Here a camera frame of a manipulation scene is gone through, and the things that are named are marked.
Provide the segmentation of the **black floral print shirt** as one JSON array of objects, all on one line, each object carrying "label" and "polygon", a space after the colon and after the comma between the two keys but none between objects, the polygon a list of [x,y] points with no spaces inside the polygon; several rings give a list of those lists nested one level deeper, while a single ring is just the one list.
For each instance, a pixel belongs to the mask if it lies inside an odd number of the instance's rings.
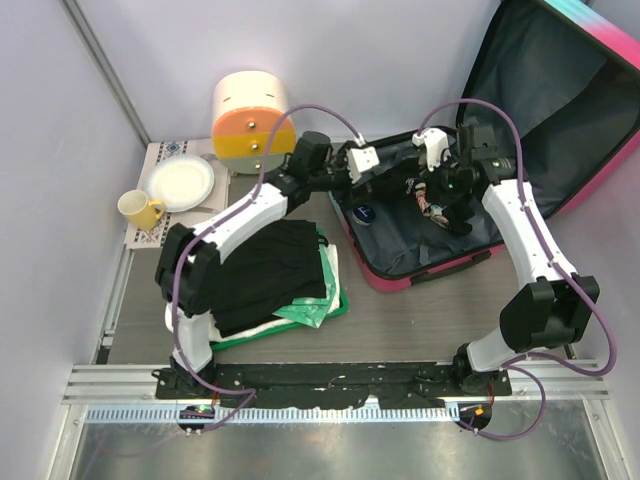
[{"label": "black floral print shirt", "polygon": [[[454,161],[449,166],[460,164]],[[368,192],[366,198],[348,198],[352,203],[364,201],[409,200],[421,215],[444,230],[448,230],[448,220],[444,210],[449,205],[439,205],[432,201],[432,173],[421,174],[416,159],[405,160],[386,172],[362,183]],[[471,192],[464,198],[469,204]]]}]

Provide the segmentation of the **white towel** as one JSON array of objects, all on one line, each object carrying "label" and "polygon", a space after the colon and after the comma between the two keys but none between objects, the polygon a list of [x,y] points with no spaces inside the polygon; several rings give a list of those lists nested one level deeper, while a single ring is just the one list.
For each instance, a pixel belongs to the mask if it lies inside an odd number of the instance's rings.
[{"label": "white towel", "polygon": [[[328,255],[329,255],[329,260],[331,263],[331,268],[333,270],[333,274],[335,276],[335,282],[336,282],[336,295],[334,297],[333,300],[333,304],[330,307],[329,313],[334,311],[338,306],[339,306],[339,296],[340,296],[340,290],[342,289],[341,285],[340,285],[340,277],[339,277],[339,258],[338,258],[338,251],[337,251],[337,247],[334,244],[328,244],[328,245],[324,245],[328,248]],[[238,339],[238,338],[243,338],[243,337],[249,337],[251,335],[255,335],[261,331],[266,330],[267,328],[271,328],[272,326],[278,326],[278,325],[283,325],[283,324],[289,324],[289,323],[293,323],[292,321],[289,320],[285,320],[285,319],[280,319],[275,317],[273,320],[266,320],[263,321],[262,323],[258,324],[256,327],[254,328],[244,328],[242,329],[239,333],[235,333],[232,335],[227,335],[227,336],[223,336],[221,330],[218,328],[218,325],[216,324],[216,321],[214,320],[213,316],[211,314],[209,314],[207,316],[208,321],[209,321],[209,341],[222,341],[222,340],[226,340],[226,339]]]}]

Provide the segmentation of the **pastel three-drawer storage box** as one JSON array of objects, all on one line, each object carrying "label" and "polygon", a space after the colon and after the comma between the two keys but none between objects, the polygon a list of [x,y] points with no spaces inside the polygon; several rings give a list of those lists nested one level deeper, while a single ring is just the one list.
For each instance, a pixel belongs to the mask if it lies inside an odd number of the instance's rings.
[{"label": "pastel three-drawer storage box", "polygon": [[269,153],[264,151],[273,126],[288,109],[284,84],[268,72],[239,71],[222,78],[212,101],[211,138],[217,159],[244,175],[280,166],[296,143],[291,119],[278,128]]}]

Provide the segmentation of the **green tie-dye garment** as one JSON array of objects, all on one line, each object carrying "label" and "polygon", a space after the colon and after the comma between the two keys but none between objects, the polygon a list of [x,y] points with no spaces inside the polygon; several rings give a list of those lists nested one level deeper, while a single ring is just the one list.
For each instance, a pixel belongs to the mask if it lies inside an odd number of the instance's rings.
[{"label": "green tie-dye garment", "polygon": [[276,310],[273,315],[305,326],[319,328],[329,313],[336,295],[336,282],[328,255],[328,248],[319,247],[325,296],[323,298],[300,297],[293,303]]}]

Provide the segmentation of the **pink and teal children's suitcase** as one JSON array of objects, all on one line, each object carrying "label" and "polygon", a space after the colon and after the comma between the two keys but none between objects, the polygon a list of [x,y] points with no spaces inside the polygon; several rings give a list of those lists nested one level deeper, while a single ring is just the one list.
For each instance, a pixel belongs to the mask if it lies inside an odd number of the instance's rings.
[{"label": "pink and teal children's suitcase", "polygon": [[[582,203],[639,144],[639,43],[579,1],[504,1],[462,93],[457,125],[494,127],[501,151],[522,143],[544,217]],[[455,236],[408,199],[372,202],[359,223],[335,209],[369,284],[395,292],[475,265],[502,239],[479,200]]]}]

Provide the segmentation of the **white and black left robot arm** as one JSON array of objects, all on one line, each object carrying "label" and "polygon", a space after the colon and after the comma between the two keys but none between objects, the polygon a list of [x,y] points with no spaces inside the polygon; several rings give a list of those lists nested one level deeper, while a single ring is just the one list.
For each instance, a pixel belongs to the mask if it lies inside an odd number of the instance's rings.
[{"label": "white and black left robot arm", "polygon": [[269,224],[306,203],[314,192],[348,191],[378,166],[375,148],[363,138],[334,152],[330,139],[307,131],[280,166],[221,213],[194,227],[173,225],[156,268],[173,335],[171,367],[179,388],[200,399],[214,390],[215,363],[209,315],[222,266],[234,250]]}]

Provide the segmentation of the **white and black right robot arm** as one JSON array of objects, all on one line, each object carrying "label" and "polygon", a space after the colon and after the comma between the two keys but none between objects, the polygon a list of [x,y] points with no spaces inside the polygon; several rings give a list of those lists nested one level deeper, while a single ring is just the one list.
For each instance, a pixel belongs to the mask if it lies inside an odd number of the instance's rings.
[{"label": "white and black right robot arm", "polygon": [[600,288],[561,253],[515,158],[503,157],[490,125],[462,126],[451,159],[435,171],[442,195],[475,195],[496,225],[515,267],[519,290],[499,325],[458,348],[451,380],[465,395],[480,393],[499,368],[520,354],[582,339]]}]

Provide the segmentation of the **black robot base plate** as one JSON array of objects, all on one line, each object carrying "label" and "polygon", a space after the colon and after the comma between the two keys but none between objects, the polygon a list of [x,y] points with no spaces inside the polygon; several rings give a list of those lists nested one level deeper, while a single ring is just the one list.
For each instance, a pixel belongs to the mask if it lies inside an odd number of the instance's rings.
[{"label": "black robot base plate", "polygon": [[446,397],[512,394],[505,372],[460,380],[435,362],[217,364],[203,377],[220,389],[253,389],[248,406],[262,409],[358,409],[369,397],[383,409],[435,407]]}]

